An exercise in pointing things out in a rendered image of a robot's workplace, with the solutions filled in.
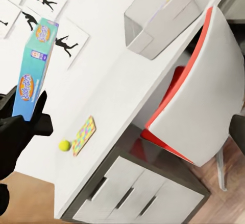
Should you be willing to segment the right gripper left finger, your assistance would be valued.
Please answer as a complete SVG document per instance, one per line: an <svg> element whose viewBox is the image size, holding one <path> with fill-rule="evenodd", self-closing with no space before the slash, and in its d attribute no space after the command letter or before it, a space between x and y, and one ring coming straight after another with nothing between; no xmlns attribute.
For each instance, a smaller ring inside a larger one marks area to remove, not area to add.
<svg viewBox="0 0 245 224"><path fill-rule="evenodd" d="M26 123L22 115L0 119L0 175L4 172L26 134Z"/></svg>

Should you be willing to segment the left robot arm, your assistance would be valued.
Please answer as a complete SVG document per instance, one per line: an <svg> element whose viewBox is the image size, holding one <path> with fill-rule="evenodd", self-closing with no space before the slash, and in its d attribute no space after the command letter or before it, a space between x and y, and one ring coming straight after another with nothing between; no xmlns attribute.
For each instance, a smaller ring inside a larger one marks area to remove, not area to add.
<svg viewBox="0 0 245 224"><path fill-rule="evenodd" d="M1 120L12 117L16 92L17 92L17 85L15 85L6 95L0 94L0 119ZM0 175L0 181L5 179L15 170L16 162L20 156L20 153L26 148L26 146L32 140L32 137L34 135L49 137L54 132L51 116L49 114L42 113L42 110L44 109L45 106L46 99L47 99L47 92L43 91L37 100L30 121L25 121L27 134L24 136L22 142L20 143L15 154L9 161L4 172L2 173L2 175ZM0 216L2 216L5 213L9 204L9 200L10 200L10 193L9 190L7 189L7 185L0 184Z"/></svg>

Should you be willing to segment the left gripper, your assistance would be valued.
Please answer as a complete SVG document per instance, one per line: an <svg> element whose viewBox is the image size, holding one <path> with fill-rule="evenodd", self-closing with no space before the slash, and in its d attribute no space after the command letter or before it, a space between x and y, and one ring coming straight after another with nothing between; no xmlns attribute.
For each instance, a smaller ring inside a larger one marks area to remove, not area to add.
<svg viewBox="0 0 245 224"><path fill-rule="evenodd" d="M16 92L17 92L17 85L15 85L6 94L6 96L2 100L0 100L1 120L12 117ZM49 137L54 132L51 116L49 114L42 113L42 110L44 109L45 106L46 99L47 99L47 92L43 91L37 100L30 121L25 121L27 134L24 136L22 142L20 143L15 153L22 152L26 148L28 143L32 140L32 137L34 135Z"/></svg>

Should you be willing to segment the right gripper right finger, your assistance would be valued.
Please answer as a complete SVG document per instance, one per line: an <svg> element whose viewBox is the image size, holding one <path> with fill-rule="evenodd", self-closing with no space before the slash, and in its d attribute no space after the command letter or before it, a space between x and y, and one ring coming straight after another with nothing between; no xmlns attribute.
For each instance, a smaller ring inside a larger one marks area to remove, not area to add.
<svg viewBox="0 0 245 224"><path fill-rule="evenodd" d="M245 117L240 115L233 115L230 126L229 134L238 145L240 150L245 156Z"/></svg>

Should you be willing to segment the toy box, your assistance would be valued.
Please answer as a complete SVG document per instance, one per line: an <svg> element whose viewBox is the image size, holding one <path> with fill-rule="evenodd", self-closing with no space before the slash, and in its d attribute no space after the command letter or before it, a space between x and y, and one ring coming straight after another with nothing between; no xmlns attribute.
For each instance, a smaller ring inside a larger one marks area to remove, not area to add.
<svg viewBox="0 0 245 224"><path fill-rule="evenodd" d="M124 13L126 48L153 60L202 14L196 0L134 0Z"/></svg>

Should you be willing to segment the jigsaw puzzle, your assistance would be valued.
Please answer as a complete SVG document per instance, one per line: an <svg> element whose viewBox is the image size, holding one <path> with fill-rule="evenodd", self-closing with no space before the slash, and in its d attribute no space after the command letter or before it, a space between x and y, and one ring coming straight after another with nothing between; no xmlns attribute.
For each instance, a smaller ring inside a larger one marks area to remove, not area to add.
<svg viewBox="0 0 245 224"><path fill-rule="evenodd" d="M78 131L76 135L77 139L73 140L72 142L72 150L73 150L74 157L81 150L83 145L86 143L86 141L93 134L94 131L95 131L95 125L94 125L92 116L90 116L86 120L82 128Z"/></svg>

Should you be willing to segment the tennis ball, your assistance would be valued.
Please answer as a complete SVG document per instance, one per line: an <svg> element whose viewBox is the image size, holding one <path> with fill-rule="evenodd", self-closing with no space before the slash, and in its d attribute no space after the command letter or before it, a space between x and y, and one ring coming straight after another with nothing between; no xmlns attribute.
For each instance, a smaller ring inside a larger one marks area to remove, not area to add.
<svg viewBox="0 0 245 224"><path fill-rule="evenodd" d="M70 149L70 145L69 141L63 140L59 143L59 148L61 151L67 152Z"/></svg>

